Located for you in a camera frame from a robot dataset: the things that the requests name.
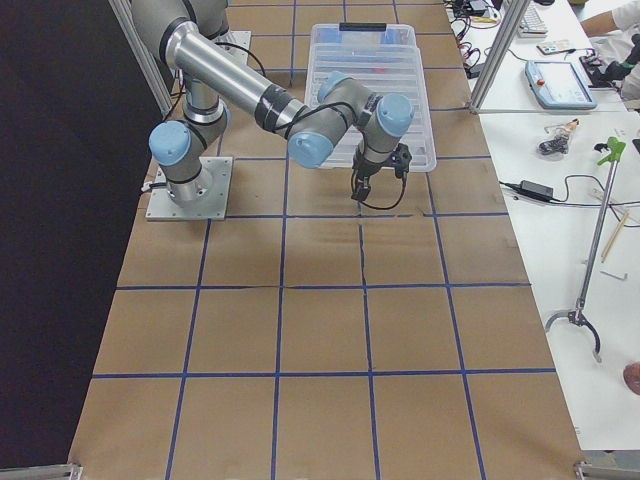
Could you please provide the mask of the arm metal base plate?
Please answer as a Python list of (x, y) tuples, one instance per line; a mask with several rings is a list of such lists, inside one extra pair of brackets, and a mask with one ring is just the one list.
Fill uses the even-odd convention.
[(233, 158), (201, 156), (199, 176), (189, 183), (170, 182), (158, 168), (145, 218), (149, 221), (225, 219), (232, 179)]
[(214, 43), (223, 48), (238, 62), (246, 64), (249, 60), (248, 51), (251, 43), (251, 32), (247, 30), (229, 30), (214, 39)]

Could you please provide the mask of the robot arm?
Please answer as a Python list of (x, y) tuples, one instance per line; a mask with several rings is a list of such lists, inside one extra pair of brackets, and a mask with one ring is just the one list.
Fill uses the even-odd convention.
[(229, 100), (252, 115), (263, 130), (287, 142), (299, 165), (320, 167), (350, 128), (362, 135), (353, 157), (351, 197), (365, 203), (370, 179), (382, 168), (407, 179), (411, 154), (401, 139), (414, 116), (403, 95), (379, 95), (355, 79), (333, 72), (311, 108), (264, 73), (236, 60), (217, 39), (228, 30), (225, 1), (134, 1), (132, 19), (149, 52), (184, 77), (186, 98), (181, 121), (163, 121), (149, 147), (176, 201), (197, 198), (208, 176), (199, 157), (226, 128)]

